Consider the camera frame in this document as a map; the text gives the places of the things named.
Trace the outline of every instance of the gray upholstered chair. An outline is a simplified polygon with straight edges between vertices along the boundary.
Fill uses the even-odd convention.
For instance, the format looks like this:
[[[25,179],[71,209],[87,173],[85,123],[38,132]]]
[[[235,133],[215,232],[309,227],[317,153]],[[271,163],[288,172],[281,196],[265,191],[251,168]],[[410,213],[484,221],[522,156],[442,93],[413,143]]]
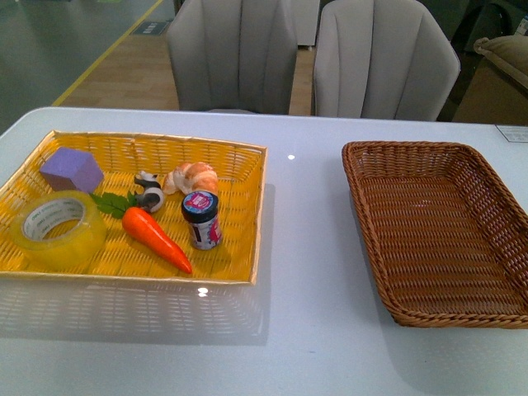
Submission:
[[[288,114],[290,0],[186,0],[167,30],[180,110]]]
[[[321,15],[316,116],[436,120],[460,62],[415,0],[335,0]]]

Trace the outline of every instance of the yellow woven basket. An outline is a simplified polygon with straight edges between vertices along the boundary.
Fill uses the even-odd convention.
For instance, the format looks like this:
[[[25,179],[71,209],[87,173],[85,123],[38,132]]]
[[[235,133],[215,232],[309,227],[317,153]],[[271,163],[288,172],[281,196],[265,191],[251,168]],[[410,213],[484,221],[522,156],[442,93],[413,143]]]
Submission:
[[[191,246],[180,204],[183,194],[167,196],[155,219],[189,257],[193,274],[179,271],[127,236],[120,220],[103,215],[104,247],[89,261],[66,271],[29,262],[9,238],[14,216],[52,190],[40,167],[59,147],[92,153],[104,180],[94,191],[126,195],[140,170],[165,175],[183,162],[209,163],[219,176],[222,243],[209,251]],[[266,148],[250,144],[156,134],[66,133],[51,131],[0,189],[0,276],[94,280],[249,284],[257,279]]]

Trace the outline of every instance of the gray floor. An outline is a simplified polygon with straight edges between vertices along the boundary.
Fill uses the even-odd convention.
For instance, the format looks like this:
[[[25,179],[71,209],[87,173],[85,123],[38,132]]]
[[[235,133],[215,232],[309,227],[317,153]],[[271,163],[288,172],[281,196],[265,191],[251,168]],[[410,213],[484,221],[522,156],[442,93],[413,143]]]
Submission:
[[[0,0],[0,134],[28,111],[50,106],[156,3]],[[173,17],[172,0],[163,0],[147,19]]]

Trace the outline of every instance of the table surface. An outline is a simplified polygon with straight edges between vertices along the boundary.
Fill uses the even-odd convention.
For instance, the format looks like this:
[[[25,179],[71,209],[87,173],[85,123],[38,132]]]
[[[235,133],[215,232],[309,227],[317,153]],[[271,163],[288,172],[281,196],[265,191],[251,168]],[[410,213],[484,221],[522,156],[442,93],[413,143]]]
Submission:
[[[528,209],[528,144],[494,125],[43,108],[0,136],[3,184],[50,130],[267,146],[255,286],[0,280],[0,389],[13,395],[528,393],[528,332],[403,328],[375,290],[342,146],[469,144]]]

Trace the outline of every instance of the basket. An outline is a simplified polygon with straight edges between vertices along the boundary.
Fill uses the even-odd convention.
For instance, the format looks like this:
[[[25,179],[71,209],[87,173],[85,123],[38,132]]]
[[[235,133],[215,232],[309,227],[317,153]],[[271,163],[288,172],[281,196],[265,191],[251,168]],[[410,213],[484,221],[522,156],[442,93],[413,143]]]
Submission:
[[[183,194],[178,192],[167,196],[162,209],[153,216],[189,257],[191,276],[128,237],[120,220],[108,214],[103,215],[107,228],[104,248],[89,262],[65,271],[29,262],[10,240],[8,229],[24,205],[51,192],[39,169],[59,147],[93,154],[104,174],[96,194],[142,191],[134,184],[134,175],[140,170],[165,175],[180,163],[209,163],[219,176],[222,243],[208,251],[191,246],[180,211]],[[254,285],[265,169],[266,148],[251,144],[156,134],[51,131],[0,189],[0,276]]]
[[[528,217],[463,144],[350,142],[342,161],[379,296],[403,326],[528,328]]]

